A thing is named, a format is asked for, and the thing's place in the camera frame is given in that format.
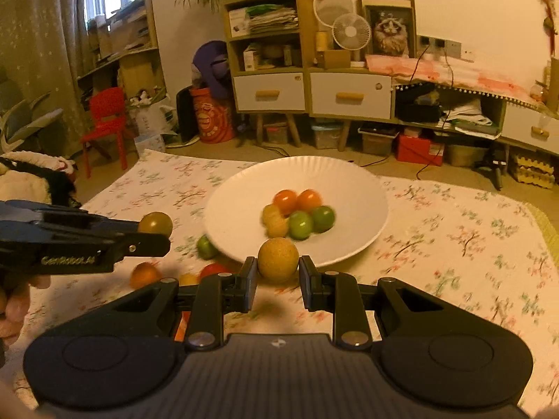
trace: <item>purple hat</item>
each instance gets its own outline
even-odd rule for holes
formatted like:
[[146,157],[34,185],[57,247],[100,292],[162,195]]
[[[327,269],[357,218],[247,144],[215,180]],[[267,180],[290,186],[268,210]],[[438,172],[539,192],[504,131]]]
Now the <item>purple hat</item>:
[[200,71],[204,82],[208,84],[212,97],[216,99],[229,97],[228,87],[220,81],[228,76],[223,73],[225,58],[227,58],[227,44],[223,41],[209,41],[196,51],[192,60],[192,64]]

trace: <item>fan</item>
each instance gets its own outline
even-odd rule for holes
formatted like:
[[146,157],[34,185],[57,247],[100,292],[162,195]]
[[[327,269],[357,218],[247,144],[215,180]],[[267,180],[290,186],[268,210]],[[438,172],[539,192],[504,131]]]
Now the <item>fan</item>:
[[371,40],[371,26],[364,17],[349,13],[336,18],[332,33],[337,45],[346,50],[361,50]]
[[352,0],[314,0],[312,5],[318,21],[327,27],[341,15],[353,13]]

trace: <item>yellow fabric edge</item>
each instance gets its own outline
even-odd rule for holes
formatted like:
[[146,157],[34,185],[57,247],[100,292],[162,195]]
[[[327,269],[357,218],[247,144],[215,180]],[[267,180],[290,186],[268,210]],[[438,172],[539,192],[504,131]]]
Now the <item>yellow fabric edge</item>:
[[555,262],[555,266],[559,266],[559,233],[557,233],[557,230],[551,223],[550,219],[540,208],[531,203],[525,203],[525,205],[534,216],[534,219],[542,232],[543,239],[546,241],[547,248],[550,251],[553,261]]

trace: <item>red box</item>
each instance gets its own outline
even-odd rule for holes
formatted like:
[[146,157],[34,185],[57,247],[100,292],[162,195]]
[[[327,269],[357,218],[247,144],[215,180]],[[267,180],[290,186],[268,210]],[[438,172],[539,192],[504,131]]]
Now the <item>red box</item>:
[[427,138],[408,137],[403,134],[398,136],[396,159],[399,161],[441,166],[443,154],[444,145],[434,144]]

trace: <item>red chair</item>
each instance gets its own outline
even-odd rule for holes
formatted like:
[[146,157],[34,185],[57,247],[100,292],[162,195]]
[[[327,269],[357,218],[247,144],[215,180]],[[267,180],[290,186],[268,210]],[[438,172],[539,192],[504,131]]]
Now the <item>red chair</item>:
[[120,155],[120,165],[122,170],[126,170],[126,150],[124,149],[124,137],[133,138],[133,134],[126,128],[126,104],[124,92],[120,88],[108,88],[93,96],[89,100],[89,109],[95,123],[93,132],[82,137],[83,145],[83,162],[86,165],[86,176],[91,176],[91,168],[89,167],[89,158],[87,156],[87,144],[89,143],[99,153],[111,159],[110,155],[97,142],[99,138],[116,134],[118,143],[118,154]]

